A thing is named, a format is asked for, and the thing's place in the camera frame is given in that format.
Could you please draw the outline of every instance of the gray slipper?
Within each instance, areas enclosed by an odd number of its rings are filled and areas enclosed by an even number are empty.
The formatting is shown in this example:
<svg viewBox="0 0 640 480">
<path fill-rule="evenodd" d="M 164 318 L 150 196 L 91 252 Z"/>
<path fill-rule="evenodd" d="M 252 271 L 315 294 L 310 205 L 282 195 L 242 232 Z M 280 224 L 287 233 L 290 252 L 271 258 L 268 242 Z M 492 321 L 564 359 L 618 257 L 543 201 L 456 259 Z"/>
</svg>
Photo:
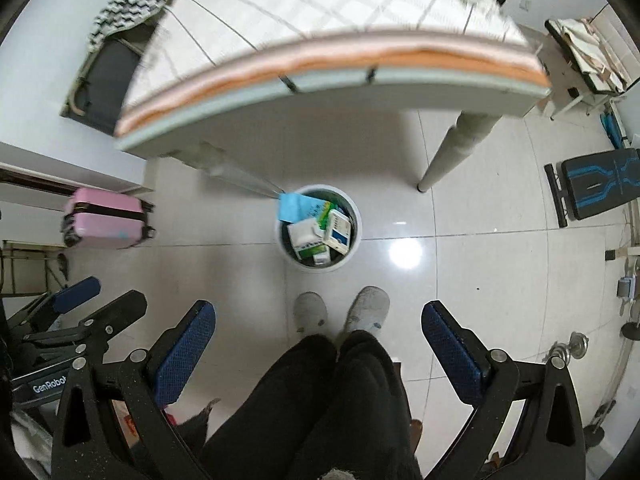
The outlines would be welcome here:
<svg viewBox="0 0 640 480">
<path fill-rule="evenodd" d="M 384 290 L 377 286 L 366 286 L 358 293 L 349 309 L 344 331 L 349 333 L 366 330 L 378 336 L 389 313 L 389 304 L 389 296 Z"/>
<path fill-rule="evenodd" d="M 300 337 L 313 334 L 326 335 L 326 305 L 319 294 L 304 292 L 296 298 L 293 304 L 293 319 L 296 332 Z"/>
</svg>

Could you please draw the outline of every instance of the orange trim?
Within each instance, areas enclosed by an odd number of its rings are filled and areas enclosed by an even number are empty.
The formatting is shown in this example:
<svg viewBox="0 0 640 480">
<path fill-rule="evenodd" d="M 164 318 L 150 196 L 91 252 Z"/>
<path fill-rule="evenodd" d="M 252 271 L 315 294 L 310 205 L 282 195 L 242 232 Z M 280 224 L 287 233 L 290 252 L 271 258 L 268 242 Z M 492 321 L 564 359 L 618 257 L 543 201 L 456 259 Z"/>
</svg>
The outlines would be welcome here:
<svg viewBox="0 0 640 480">
<path fill-rule="evenodd" d="M 291 76 L 309 70 L 336 70 L 345 68 L 372 67 L 372 66 L 402 66 L 413 68 L 439 68 L 446 70 L 462 70 L 464 72 L 475 72 L 487 75 L 501 76 L 508 79 L 532 83 L 538 86 L 550 88 L 551 83 L 546 75 L 540 71 L 531 70 L 519 66 L 502 64 L 488 59 L 478 59 L 477 57 L 464 56 L 462 54 L 453 54 L 450 52 L 441 52 L 433 50 L 421 50 L 419 52 L 399 52 L 390 53 L 386 56 L 375 54 L 370 56 L 358 57 L 342 57 L 341 59 L 326 58 L 308 59 L 298 63 L 293 68 L 283 71 L 282 68 L 265 67 L 261 72 L 255 73 L 251 77 L 232 78 L 222 82 L 213 83 L 212 86 L 201 89 L 198 92 L 186 95 L 181 100 L 176 100 L 170 107 L 150 110 L 140 115 L 135 120 L 131 120 L 126 129 L 116 130 L 117 137 L 124 137 L 132 131 L 145 126 L 175 110 L 187 105 L 193 105 L 197 102 L 215 97 L 222 92 L 238 90 L 250 85 L 258 84 L 268 80 L 273 80 L 281 76 Z"/>
</svg>

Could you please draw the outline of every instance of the blue gripper pad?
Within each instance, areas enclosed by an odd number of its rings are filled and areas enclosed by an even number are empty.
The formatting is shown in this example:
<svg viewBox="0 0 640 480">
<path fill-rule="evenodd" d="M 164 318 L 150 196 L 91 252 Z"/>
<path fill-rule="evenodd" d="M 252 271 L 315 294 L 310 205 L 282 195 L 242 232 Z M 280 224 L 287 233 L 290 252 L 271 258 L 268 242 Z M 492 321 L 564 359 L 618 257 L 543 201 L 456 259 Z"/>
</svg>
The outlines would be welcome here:
<svg viewBox="0 0 640 480">
<path fill-rule="evenodd" d="M 449 324 L 443 319 L 445 316 L 437 312 L 436 309 L 446 313 L 446 317 L 449 317 Z M 467 351 L 466 345 L 462 341 L 462 331 L 439 301 L 431 301 L 424 306 L 422 333 L 460 400 L 475 407 L 482 400 L 484 380 L 489 370 L 482 370 L 470 352 Z"/>
<path fill-rule="evenodd" d="M 98 294 L 100 294 L 100 282 L 98 278 L 90 276 L 56 292 L 53 296 L 53 310 L 59 314 L 66 314 Z"/>
<path fill-rule="evenodd" d="M 197 314 L 178 337 L 155 374 L 154 397 L 158 406 L 173 404 L 178 400 L 216 331 L 216 311 L 213 305 L 208 301 L 197 301 L 193 307 L 197 309 Z"/>
</svg>

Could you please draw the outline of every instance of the weight bench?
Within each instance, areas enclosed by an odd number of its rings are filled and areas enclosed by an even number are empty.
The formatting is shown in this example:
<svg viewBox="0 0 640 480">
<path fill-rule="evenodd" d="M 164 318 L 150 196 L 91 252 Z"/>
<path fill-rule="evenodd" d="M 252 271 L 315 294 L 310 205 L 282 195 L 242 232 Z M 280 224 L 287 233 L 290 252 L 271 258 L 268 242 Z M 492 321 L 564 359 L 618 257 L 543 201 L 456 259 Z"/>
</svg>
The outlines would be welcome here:
<svg viewBox="0 0 640 480">
<path fill-rule="evenodd" d="M 558 225 L 567 227 L 562 199 L 576 220 L 595 216 L 640 196 L 640 156 L 635 148 L 569 158 L 560 164 L 560 179 L 545 165 Z"/>
</svg>

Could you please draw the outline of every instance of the person's leg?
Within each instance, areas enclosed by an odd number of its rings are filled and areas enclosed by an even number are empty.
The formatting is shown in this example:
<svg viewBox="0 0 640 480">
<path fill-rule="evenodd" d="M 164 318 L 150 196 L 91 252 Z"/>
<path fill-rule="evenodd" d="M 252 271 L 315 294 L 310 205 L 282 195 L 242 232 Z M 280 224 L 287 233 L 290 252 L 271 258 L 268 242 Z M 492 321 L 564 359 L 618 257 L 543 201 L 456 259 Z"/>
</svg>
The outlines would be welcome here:
<svg viewBox="0 0 640 480">
<path fill-rule="evenodd" d="M 410 449 L 406 395 L 391 358 L 376 337 L 388 296 L 366 287 L 351 307 L 330 404 L 296 454 L 287 479 L 316 480 L 331 469 L 358 480 L 420 478 Z"/>
<path fill-rule="evenodd" d="M 278 359 L 204 445 L 200 463 L 213 480 L 282 480 L 324 413 L 337 354 L 322 334 L 324 302 L 317 294 L 301 295 L 294 318 L 305 337 Z"/>
</svg>

